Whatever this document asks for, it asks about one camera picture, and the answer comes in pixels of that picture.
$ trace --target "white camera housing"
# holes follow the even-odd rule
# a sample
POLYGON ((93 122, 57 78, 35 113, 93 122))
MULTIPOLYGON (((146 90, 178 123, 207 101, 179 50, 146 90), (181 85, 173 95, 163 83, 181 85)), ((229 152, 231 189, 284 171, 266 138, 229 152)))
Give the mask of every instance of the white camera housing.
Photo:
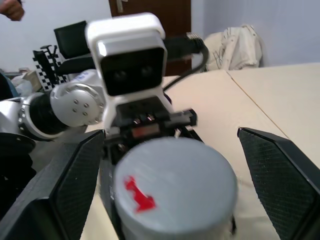
MULTIPOLYGON (((105 90, 106 108, 104 109, 102 120, 106 131, 111 128, 116 118, 118 105, 156 96, 169 113, 173 112, 172 105, 164 96, 162 89, 162 78, 166 71, 167 62, 167 50, 164 46, 164 38, 165 31, 159 19, 151 13, 115 17, 94 21, 88 24, 86 29, 87 44, 91 51, 98 77, 104 82, 103 87, 105 90), (104 75, 104 68, 110 68, 110 65, 112 64, 104 64, 104 59, 114 58, 114 67, 117 69, 122 66, 125 69, 135 69, 135 62, 144 64, 142 61, 145 61, 145 64, 148 64, 148 60, 145 60, 144 57, 137 57, 137 53, 142 52, 147 54, 149 60, 154 60, 154 57, 157 57, 156 55, 153 56, 151 54, 154 49, 160 49, 163 52, 163 59, 159 59, 159 57, 157 59, 162 66, 161 72, 157 74, 157 77, 160 79, 156 82, 156 85, 152 85, 152 87, 148 89, 134 90, 122 94, 122 87, 114 87, 111 84, 111 82, 114 82, 115 85, 119 85, 119 82, 112 79, 106 79, 108 77, 104 75)), ((120 72, 127 76, 125 70, 120 70, 120 72)), ((121 86, 123 86, 124 89, 128 87, 127 85, 131 85, 135 88, 136 84, 132 81, 133 79, 126 79, 121 86)))

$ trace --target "white wall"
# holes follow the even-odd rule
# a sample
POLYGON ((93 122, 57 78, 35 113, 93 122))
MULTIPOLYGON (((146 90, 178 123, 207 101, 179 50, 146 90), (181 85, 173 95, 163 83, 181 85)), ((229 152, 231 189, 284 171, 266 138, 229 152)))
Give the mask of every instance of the white wall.
MULTIPOLYGON (((191 0, 191 31, 205 37, 205 2, 209 0, 191 0)), ((201 63, 202 57, 195 55, 192 67, 201 63)))
POLYGON ((21 22, 0 15, 0 68, 34 69, 33 50, 56 44, 54 29, 111 17, 108 0, 25 0, 21 22))
POLYGON ((253 25, 263 65, 320 62, 319 0, 205 0, 204 35, 253 25))

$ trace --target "person's hand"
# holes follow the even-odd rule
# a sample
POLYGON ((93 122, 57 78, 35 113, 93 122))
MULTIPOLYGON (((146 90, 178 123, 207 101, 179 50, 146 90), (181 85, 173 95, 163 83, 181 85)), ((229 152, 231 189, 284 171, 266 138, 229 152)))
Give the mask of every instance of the person's hand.
POLYGON ((0 14, 7 16, 12 21, 20 21, 25 11, 17 0, 4 0, 0 4, 0 14))

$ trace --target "gray cylinder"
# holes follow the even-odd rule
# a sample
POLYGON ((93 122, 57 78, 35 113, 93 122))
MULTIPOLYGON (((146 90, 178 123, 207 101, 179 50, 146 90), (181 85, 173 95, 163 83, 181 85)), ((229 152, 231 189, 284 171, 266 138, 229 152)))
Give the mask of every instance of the gray cylinder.
POLYGON ((230 234, 236 175, 202 142, 173 137, 144 142, 123 157, 114 177, 126 240, 221 240, 230 234), (155 207, 137 211, 137 191, 128 189, 128 179, 155 207))

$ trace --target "red arrow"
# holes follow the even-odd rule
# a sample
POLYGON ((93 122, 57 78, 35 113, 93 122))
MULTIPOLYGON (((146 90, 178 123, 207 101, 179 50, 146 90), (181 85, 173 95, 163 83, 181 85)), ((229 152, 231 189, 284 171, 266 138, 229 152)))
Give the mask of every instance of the red arrow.
POLYGON ((144 195, 137 187, 136 180, 133 176, 129 176, 128 180, 124 181, 125 189, 133 192, 133 199, 138 203, 138 208, 135 210, 137 213, 154 209, 156 203, 154 198, 149 195, 144 195))

